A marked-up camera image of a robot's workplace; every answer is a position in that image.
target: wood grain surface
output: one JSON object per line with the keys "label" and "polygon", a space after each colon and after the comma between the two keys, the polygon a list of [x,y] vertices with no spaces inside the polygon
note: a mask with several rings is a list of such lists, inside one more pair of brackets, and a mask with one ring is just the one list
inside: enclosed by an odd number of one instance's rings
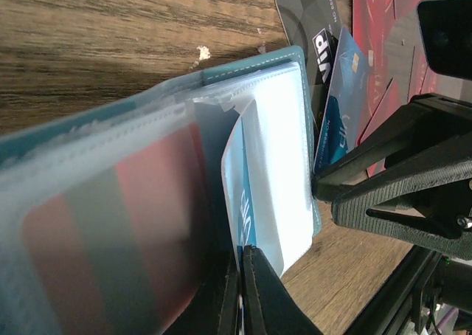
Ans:
{"label": "wood grain surface", "polygon": [[[351,0],[337,0],[350,27]],[[212,54],[196,69],[286,46],[274,0],[0,0],[0,133],[92,108],[190,71],[198,45]],[[415,14],[386,45],[389,68],[407,92]],[[300,308],[326,333],[341,334],[410,245],[323,228],[283,277]]]}

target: screw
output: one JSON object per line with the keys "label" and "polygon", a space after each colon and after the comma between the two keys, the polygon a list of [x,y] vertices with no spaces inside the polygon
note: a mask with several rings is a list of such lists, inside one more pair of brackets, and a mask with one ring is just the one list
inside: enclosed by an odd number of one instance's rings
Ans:
{"label": "screw", "polygon": [[472,219],[469,217],[464,217],[463,215],[460,215],[457,217],[457,224],[462,229],[470,229],[472,228]]}

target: logo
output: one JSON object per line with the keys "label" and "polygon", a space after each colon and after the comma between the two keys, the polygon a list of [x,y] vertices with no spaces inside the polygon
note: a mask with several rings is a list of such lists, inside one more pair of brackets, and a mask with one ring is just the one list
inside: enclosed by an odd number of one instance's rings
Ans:
{"label": "logo", "polygon": [[313,45],[315,46],[316,62],[318,62],[318,68],[322,74],[323,83],[327,84],[331,75],[333,56],[331,55],[330,42],[328,41],[328,34],[325,29],[318,32],[313,38]]}

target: black card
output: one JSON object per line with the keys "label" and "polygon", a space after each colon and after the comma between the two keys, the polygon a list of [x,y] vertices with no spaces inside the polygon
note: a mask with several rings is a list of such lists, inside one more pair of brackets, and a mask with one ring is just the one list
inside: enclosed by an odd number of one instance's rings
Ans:
{"label": "black card", "polygon": [[341,33],[336,0],[275,0],[290,45],[303,48],[317,134]]}

